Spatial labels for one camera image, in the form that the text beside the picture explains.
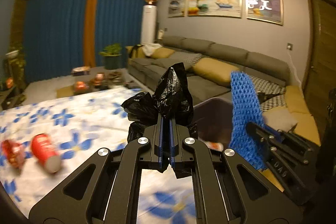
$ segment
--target white cable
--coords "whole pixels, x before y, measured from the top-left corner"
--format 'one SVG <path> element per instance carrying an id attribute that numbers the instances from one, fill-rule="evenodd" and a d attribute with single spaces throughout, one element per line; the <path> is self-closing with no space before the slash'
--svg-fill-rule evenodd
<path id="1" fill-rule="evenodd" d="M 294 71 L 295 79 L 296 79 L 296 81 L 299 82 L 299 89 L 300 89 L 300 92 L 301 92 L 302 96 L 304 97 L 304 95 L 303 95 L 303 91 L 302 91 L 302 83 L 301 83 L 299 77 L 297 76 L 296 67 L 295 67 L 294 64 L 293 64 L 292 56 L 291 56 L 289 50 L 287 50 L 287 53 L 288 53 L 288 56 L 289 56 L 289 61 L 290 61 L 290 63 L 291 63 L 291 66 L 292 66 L 292 68 L 293 68 L 293 71 Z"/>

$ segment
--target houndstooth pillow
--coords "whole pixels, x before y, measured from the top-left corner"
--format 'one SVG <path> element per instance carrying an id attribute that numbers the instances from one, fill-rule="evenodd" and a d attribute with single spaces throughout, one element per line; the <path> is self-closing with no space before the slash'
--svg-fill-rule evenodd
<path id="1" fill-rule="evenodd" d="M 285 93 L 285 88 L 272 83 L 270 81 L 251 76 L 249 75 L 250 79 L 253 82 L 254 89 L 256 92 L 261 91 L 265 92 L 265 94 L 284 94 Z"/>
<path id="2" fill-rule="evenodd" d="M 278 95 L 271 99 L 266 100 L 262 104 L 260 104 L 261 112 L 266 112 L 270 110 L 271 108 L 277 107 L 277 106 L 285 106 L 287 107 L 285 96 L 284 95 Z"/>
<path id="3" fill-rule="evenodd" d="M 180 62 L 190 63 L 194 66 L 201 58 L 202 54 L 195 54 L 191 52 L 174 52 L 169 58 L 179 60 Z"/>

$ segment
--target white bowl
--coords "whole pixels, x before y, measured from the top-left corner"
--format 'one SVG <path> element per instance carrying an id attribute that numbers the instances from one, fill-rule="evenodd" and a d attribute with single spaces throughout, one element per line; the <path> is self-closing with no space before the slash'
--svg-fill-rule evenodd
<path id="1" fill-rule="evenodd" d="M 17 57 L 18 53 L 19 53 L 19 50 L 15 50 L 15 51 L 6 53 L 6 56 L 8 59 L 14 59 L 15 57 Z"/>

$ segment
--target gray wall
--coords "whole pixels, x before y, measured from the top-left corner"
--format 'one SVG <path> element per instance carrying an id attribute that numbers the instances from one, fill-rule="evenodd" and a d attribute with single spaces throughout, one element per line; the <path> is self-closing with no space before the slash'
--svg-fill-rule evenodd
<path id="1" fill-rule="evenodd" d="M 167 35 L 207 39 L 216 43 L 260 52 L 289 63 L 288 42 L 298 77 L 302 80 L 308 55 L 310 22 L 307 0 L 283 0 L 283 26 L 246 19 L 245 0 L 242 18 L 180 17 L 168 18 L 169 0 L 158 2 L 160 29 L 168 28 Z M 296 83 L 292 74 L 292 83 Z"/>
<path id="2" fill-rule="evenodd" d="M 0 79 L 4 77 L 3 60 L 8 52 L 14 0 L 0 0 Z"/>

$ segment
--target dark storage bin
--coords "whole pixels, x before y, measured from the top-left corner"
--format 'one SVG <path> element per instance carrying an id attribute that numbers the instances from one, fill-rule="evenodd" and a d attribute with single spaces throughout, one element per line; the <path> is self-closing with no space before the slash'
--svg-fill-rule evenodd
<path id="1" fill-rule="evenodd" d="M 198 136 L 209 142 L 229 146 L 232 132 L 232 102 L 224 98 L 210 98 L 194 106 L 194 119 Z"/>

